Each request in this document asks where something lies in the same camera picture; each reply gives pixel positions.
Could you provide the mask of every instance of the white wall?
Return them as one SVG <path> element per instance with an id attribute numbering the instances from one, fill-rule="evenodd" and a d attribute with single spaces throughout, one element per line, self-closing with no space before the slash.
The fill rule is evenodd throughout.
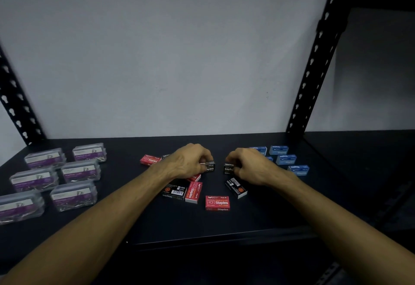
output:
<path id="1" fill-rule="evenodd" d="M 352 9 L 308 131 L 415 129 L 415 13 Z"/>
<path id="2" fill-rule="evenodd" d="M 285 131 L 324 3 L 2 0 L 0 37 L 49 138 Z"/>
<path id="3" fill-rule="evenodd" d="M 0 104 L 0 166 L 23 149 L 26 144 L 18 133 L 9 115 Z"/>

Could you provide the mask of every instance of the person's left hand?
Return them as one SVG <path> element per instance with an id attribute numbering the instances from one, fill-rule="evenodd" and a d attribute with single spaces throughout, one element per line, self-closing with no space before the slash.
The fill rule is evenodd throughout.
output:
<path id="1" fill-rule="evenodd" d="M 199 163 L 207 161 L 213 161 L 210 151 L 200 144 L 189 143 L 164 159 L 163 164 L 171 167 L 172 178 L 190 178 L 193 175 L 204 173 L 206 166 Z"/>

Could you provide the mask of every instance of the box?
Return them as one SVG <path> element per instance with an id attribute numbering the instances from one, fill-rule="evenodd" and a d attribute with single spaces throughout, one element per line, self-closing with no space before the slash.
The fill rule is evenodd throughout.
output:
<path id="1" fill-rule="evenodd" d="M 286 145 L 272 145 L 269 149 L 269 155 L 287 155 L 288 146 Z"/>
<path id="2" fill-rule="evenodd" d="M 143 165 L 151 166 L 155 163 L 161 161 L 161 157 L 151 156 L 151 155 L 144 155 L 142 159 L 140 159 L 140 163 Z"/>
<path id="3" fill-rule="evenodd" d="M 223 173 L 224 174 L 233 174 L 233 167 L 234 164 L 231 163 L 225 163 L 225 165 L 223 166 Z"/>
<path id="4" fill-rule="evenodd" d="M 26 155 L 24 161 L 30 169 L 49 166 L 62 166 L 66 163 L 65 154 L 61 148 Z"/>
<path id="5" fill-rule="evenodd" d="M 294 154 L 290 155 L 278 155 L 277 156 L 277 165 L 292 165 L 295 164 L 295 160 L 297 159 L 297 156 Z"/>
<path id="6" fill-rule="evenodd" d="M 66 163 L 61 167 L 66 183 L 84 180 L 99 180 L 101 168 L 97 159 Z"/>
<path id="7" fill-rule="evenodd" d="M 250 149 L 257 149 L 262 155 L 267 154 L 267 147 L 266 146 L 251 146 Z"/>
<path id="8" fill-rule="evenodd" d="M 72 153 L 76 161 L 96 158 L 101 163 L 107 160 L 107 151 L 103 143 L 76 146 Z"/>
<path id="9" fill-rule="evenodd" d="M 242 185 L 235 178 L 226 180 L 225 184 L 238 199 L 246 196 L 248 193 L 248 191 L 246 191 L 246 189 L 242 187 Z"/>
<path id="10" fill-rule="evenodd" d="M 38 217 L 45 210 L 45 201 L 39 190 L 0 196 L 0 225 Z"/>
<path id="11" fill-rule="evenodd" d="M 205 165 L 206 166 L 206 171 L 214 171 L 215 170 L 215 162 L 214 161 L 200 163 L 200 165 Z"/>
<path id="12" fill-rule="evenodd" d="M 161 195 L 166 198 L 184 200 L 188 187 L 189 182 L 187 182 L 187 180 L 175 179 L 164 187 L 164 189 L 161 192 Z"/>
<path id="13" fill-rule="evenodd" d="M 203 183 L 192 181 L 187 189 L 185 201 L 189 203 L 198 203 Z"/>
<path id="14" fill-rule="evenodd" d="M 15 173 L 10 177 L 10 182 L 16 192 L 33 189 L 43 192 L 55 188 L 59 184 L 59 177 L 54 167 L 46 167 Z"/>
<path id="15" fill-rule="evenodd" d="M 200 178 L 201 178 L 201 177 L 202 177 L 202 175 L 197 174 L 197 175 L 194 175 L 194 176 L 192 176 L 192 177 L 190 177 L 190 178 L 187 178 L 187 180 L 197 182 L 197 181 L 199 181 L 199 180 L 200 180 Z"/>
<path id="16" fill-rule="evenodd" d="M 59 212 L 93 205 L 97 202 L 97 189 L 92 180 L 59 185 L 50 193 Z"/>
<path id="17" fill-rule="evenodd" d="M 229 197 L 206 196 L 206 211 L 229 211 L 231 205 Z"/>
<path id="18" fill-rule="evenodd" d="M 290 165 L 288 166 L 288 170 L 292 171 L 297 176 L 305 176 L 310 168 L 307 165 Z"/>

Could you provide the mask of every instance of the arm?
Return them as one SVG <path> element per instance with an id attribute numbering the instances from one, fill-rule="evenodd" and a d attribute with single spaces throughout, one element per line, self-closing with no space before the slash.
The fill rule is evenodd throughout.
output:
<path id="1" fill-rule="evenodd" d="M 89 284 L 138 216 L 174 178 L 206 171 L 213 160 L 200 144 L 188 144 L 85 211 L 34 249 L 0 281 L 7 284 Z"/>
<path id="2" fill-rule="evenodd" d="M 235 174 L 279 192 L 310 223 L 345 270 L 365 284 L 415 284 L 415 256 L 366 222 L 279 168 L 255 149 L 236 149 Z"/>

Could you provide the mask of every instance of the forearm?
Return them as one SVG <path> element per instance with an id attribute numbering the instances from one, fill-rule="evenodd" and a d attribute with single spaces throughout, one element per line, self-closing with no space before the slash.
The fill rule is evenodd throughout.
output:
<path id="1" fill-rule="evenodd" d="M 415 256 L 292 173 L 271 181 L 311 224 L 345 269 L 365 283 L 414 284 Z"/>
<path id="2" fill-rule="evenodd" d="M 90 283 L 170 177 L 166 166 L 150 167 L 38 246 L 1 284 Z"/>

